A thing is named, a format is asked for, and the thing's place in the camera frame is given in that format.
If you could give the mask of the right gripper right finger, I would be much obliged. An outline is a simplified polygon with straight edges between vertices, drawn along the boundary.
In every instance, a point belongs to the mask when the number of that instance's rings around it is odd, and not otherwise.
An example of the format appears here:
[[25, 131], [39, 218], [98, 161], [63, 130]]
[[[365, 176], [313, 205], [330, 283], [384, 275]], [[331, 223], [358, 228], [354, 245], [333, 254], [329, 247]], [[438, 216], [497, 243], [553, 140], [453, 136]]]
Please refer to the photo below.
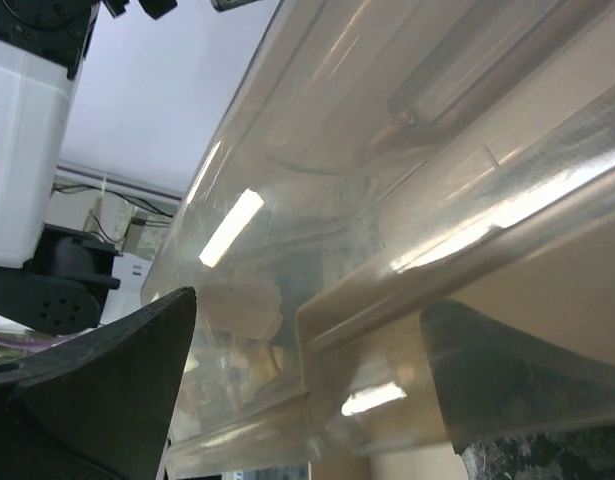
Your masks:
[[615, 479], [615, 366], [454, 300], [420, 315], [442, 419], [471, 479]]

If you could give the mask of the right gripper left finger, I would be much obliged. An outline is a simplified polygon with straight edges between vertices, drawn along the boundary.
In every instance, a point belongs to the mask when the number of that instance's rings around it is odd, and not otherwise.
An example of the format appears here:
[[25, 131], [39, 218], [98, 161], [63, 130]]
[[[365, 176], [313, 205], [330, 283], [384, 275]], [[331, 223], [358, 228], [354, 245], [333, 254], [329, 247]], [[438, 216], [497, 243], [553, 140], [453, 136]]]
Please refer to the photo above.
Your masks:
[[0, 364], [0, 479], [155, 478], [195, 321], [184, 287]]

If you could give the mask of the translucent brown toolbox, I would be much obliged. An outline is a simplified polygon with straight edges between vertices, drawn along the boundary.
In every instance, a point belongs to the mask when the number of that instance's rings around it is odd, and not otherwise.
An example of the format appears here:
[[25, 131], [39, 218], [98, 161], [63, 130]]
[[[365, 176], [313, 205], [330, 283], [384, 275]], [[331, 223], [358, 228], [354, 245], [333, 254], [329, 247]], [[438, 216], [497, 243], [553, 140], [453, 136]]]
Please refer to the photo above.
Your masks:
[[450, 442], [454, 300], [615, 366], [615, 1], [283, 1], [143, 285], [176, 479]]

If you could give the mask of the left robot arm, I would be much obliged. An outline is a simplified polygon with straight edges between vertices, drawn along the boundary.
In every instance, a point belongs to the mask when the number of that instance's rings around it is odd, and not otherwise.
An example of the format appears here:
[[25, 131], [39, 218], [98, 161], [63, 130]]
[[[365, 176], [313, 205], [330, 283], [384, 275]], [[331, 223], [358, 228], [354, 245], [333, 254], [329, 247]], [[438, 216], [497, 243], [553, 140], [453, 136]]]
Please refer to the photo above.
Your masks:
[[41, 351], [95, 328], [115, 247], [51, 225], [46, 213], [96, 1], [0, 1], [0, 316], [36, 332], [4, 337]]

